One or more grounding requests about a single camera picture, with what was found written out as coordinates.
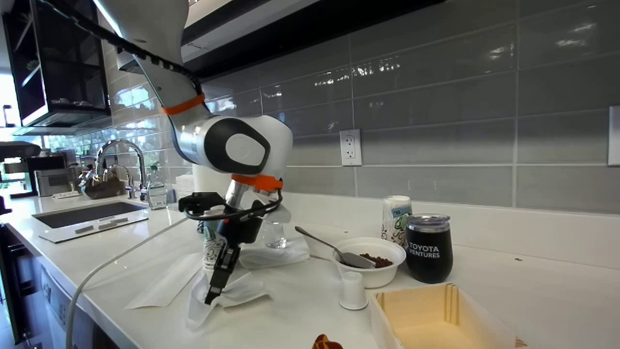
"electrical outlet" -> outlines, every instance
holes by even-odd
[[[606,164],[620,164],[620,106],[608,108],[608,159]]]
[[[360,129],[342,129],[340,131],[340,159],[342,159],[344,166],[361,164]]]

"white countertop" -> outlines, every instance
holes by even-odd
[[[63,244],[36,236],[42,224],[30,219],[30,213],[84,203],[92,201],[13,199],[9,203],[13,213],[0,217],[42,256],[69,290],[100,261],[181,217],[174,207],[152,211],[146,223]],[[327,333],[342,347],[375,349],[367,310],[342,310],[332,263],[315,257],[253,271],[265,283],[268,298],[237,308],[216,308],[199,331],[187,329],[183,321],[189,287],[183,287],[166,308],[127,310],[125,304],[152,285],[166,265],[185,254],[201,252],[193,226],[195,223],[187,221],[146,242],[100,271],[84,288],[84,310],[113,339],[123,341],[121,345],[131,341],[148,349],[208,345],[290,349],[311,347],[317,333]],[[505,321],[528,347],[620,347],[617,269],[454,246],[454,267],[447,281]],[[410,279],[402,265],[389,288],[416,285],[420,283]]]

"shelf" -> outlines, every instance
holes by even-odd
[[[15,50],[19,50],[19,46],[22,44],[24,36],[28,34],[28,31],[32,29],[32,15],[26,15],[24,27],[15,42]]]
[[[32,81],[32,77],[36,73],[40,73],[40,64],[36,64],[36,67],[22,77],[20,87],[24,87],[28,81]]]

